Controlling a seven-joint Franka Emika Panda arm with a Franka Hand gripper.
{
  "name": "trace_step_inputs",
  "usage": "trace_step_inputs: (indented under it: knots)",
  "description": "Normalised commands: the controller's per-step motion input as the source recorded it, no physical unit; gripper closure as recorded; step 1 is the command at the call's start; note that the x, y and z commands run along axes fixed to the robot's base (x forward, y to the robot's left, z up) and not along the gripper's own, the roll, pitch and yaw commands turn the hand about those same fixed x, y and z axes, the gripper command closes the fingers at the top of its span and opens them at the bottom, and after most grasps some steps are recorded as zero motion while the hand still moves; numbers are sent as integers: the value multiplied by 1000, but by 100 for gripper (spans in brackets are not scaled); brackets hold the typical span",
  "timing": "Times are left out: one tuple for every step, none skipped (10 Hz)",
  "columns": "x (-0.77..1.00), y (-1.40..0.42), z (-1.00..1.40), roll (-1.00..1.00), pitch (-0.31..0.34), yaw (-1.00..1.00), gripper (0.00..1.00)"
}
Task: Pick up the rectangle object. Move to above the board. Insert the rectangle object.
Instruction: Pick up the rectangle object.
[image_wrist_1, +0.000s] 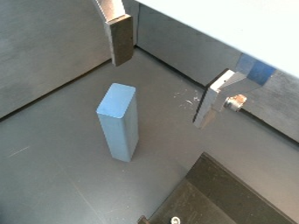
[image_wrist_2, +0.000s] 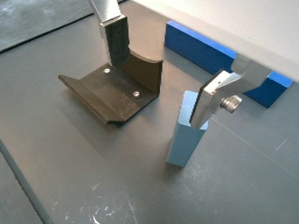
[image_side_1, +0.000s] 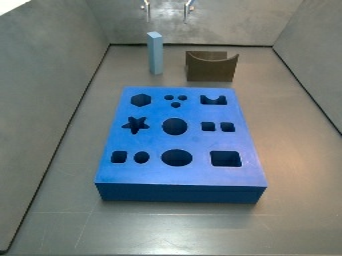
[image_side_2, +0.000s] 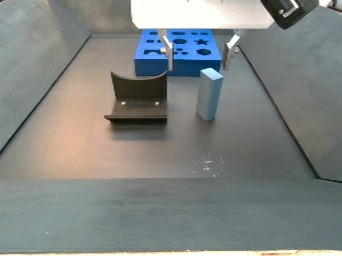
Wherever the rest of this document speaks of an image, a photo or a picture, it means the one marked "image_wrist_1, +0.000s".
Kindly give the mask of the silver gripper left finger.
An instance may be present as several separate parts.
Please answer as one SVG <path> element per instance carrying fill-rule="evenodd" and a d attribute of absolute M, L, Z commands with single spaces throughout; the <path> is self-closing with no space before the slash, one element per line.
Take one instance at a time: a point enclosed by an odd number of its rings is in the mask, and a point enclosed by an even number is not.
<path fill-rule="evenodd" d="M 123 65 L 134 56 L 134 18 L 127 14 L 122 0 L 92 0 L 101 16 L 112 63 Z"/>

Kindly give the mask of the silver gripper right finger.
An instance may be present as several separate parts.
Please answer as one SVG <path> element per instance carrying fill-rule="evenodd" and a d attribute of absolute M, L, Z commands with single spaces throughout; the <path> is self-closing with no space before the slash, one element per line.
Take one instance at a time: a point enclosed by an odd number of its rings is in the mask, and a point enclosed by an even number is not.
<path fill-rule="evenodd" d="M 248 93 L 266 85 L 275 70 L 260 60 L 242 54 L 236 68 L 226 69 L 207 85 L 192 118 L 194 125 L 202 129 L 223 109 L 239 111 Z"/>

